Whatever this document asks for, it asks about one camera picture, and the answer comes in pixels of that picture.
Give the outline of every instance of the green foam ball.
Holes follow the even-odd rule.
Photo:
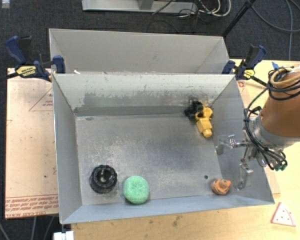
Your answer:
[[[143,204],[149,196],[148,182],[141,176],[130,176],[124,182],[123,194],[132,204]]]

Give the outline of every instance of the triangle sticker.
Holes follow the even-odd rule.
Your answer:
[[[296,226],[294,217],[283,202],[279,202],[278,207],[276,208],[272,217],[271,223],[291,227]]]

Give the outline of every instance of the clamp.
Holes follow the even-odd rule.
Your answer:
[[[64,74],[66,66],[64,59],[60,55],[53,57],[52,61],[40,63],[38,60],[33,60],[31,55],[32,36],[18,38],[17,35],[9,38],[4,46],[8,54],[15,58],[17,66],[14,68],[14,73],[0,77],[0,82],[10,78],[20,76],[22,78],[38,78],[52,81],[51,74],[45,69],[47,66],[55,65],[55,72]]]
[[[222,70],[222,74],[230,74],[234,69],[235,79],[238,80],[249,80],[253,79],[259,84],[266,86],[266,83],[256,78],[255,66],[263,60],[267,55],[265,48],[261,45],[254,46],[250,45],[249,52],[245,59],[243,59],[239,66],[233,60],[229,60]]]

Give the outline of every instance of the metal bracket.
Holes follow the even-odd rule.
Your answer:
[[[247,141],[238,142],[235,140],[235,135],[219,135],[218,136],[218,145],[215,147],[217,155],[221,155],[224,153],[224,147],[228,147],[230,149],[239,148],[239,147],[248,147],[250,145]]]
[[[251,178],[254,170],[250,169],[246,163],[239,164],[240,168],[240,181],[238,189],[241,190],[245,187],[251,186]]]

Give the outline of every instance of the blue clamp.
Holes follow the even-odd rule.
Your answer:
[[[23,41],[23,48],[26,50],[26,52],[30,51],[30,43],[31,43],[31,39],[32,37],[25,37],[26,40],[19,40],[18,36],[13,36],[11,38],[9,38],[4,46],[5,49],[7,50],[7,52],[9,53],[9,55],[13,58],[15,58],[18,62],[18,65],[15,67],[15,71],[17,71],[18,68],[20,68],[23,65],[26,65],[27,62],[29,62],[30,59],[30,55],[29,54],[25,54],[22,49],[20,49],[20,41]],[[56,66],[56,72],[59,74],[64,74],[66,72],[66,66],[64,63],[64,59],[60,56],[60,55],[56,55],[53,57],[52,61],[49,61],[47,63],[41,64],[38,60],[35,60],[33,63],[31,63],[35,66],[35,68],[37,69],[37,72],[32,76],[32,78],[39,78],[39,79],[43,79],[46,81],[51,81],[50,80],[50,73],[45,69],[45,67],[43,65],[55,65]]]
[[[230,72],[235,68],[235,65],[236,65],[236,63],[233,60],[229,60],[225,64],[221,74],[222,75],[229,75]]]
[[[229,74],[232,69],[235,69],[235,79],[238,80],[248,80],[249,78],[245,77],[246,70],[253,70],[255,66],[263,60],[267,55],[266,49],[261,46],[250,45],[248,55],[243,59],[239,66],[235,65],[235,62],[229,60],[228,63],[224,66],[222,74]]]
[[[18,36],[15,35],[6,41],[4,43],[4,46],[8,54],[11,57],[15,58],[18,61],[19,65],[22,65],[26,63],[27,59],[19,48],[18,40]]]

